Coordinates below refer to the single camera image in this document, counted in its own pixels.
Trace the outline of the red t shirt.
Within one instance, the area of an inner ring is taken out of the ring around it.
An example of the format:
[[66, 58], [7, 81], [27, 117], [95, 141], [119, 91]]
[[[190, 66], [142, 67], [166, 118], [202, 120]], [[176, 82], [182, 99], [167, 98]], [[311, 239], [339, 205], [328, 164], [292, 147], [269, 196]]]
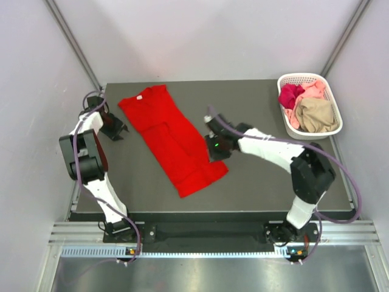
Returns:
[[181, 198], [228, 173], [223, 162], [210, 162], [204, 138], [176, 106], [166, 85], [148, 87], [136, 96], [122, 99], [118, 106]]

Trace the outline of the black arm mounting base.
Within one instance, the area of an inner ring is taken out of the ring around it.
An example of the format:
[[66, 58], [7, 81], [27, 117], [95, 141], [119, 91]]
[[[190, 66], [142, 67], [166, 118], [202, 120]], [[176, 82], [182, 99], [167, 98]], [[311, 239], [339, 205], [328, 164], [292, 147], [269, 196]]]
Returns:
[[[129, 217], [140, 239], [128, 243], [140, 243], [143, 253], [265, 252], [288, 244], [307, 248], [318, 239], [317, 225], [310, 221], [295, 241], [270, 242], [266, 229], [282, 223], [286, 212], [133, 212]], [[101, 212], [74, 212], [69, 220], [95, 222], [101, 228], [104, 219]]]

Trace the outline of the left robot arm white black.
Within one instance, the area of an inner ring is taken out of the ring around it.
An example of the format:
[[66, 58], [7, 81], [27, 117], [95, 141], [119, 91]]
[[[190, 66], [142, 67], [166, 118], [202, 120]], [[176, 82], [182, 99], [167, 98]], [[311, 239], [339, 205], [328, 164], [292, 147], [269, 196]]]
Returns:
[[138, 227], [109, 180], [108, 160], [98, 139], [98, 134], [103, 133], [113, 142], [122, 140], [121, 133], [128, 127], [110, 112], [101, 91], [87, 93], [82, 106], [75, 128], [59, 138], [67, 172], [101, 207], [105, 216], [103, 241], [136, 242], [140, 239]]

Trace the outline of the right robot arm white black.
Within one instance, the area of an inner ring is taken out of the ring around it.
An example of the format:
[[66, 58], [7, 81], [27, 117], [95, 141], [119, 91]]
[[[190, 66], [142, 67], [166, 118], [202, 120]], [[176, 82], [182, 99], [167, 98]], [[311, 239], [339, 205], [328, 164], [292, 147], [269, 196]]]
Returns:
[[272, 243], [287, 244], [304, 236], [318, 203], [336, 178], [328, 158], [308, 147], [275, 141], [246, 123], [233, 126], [221, 115], [205, 116], [204, 122], [209, 130], [205, 141], [211, 161], [228, 159], [233, 151], [239, 151], [271, 162], [291, 175], [292, 206], [282, 223], [266, 229], [266, 237]]

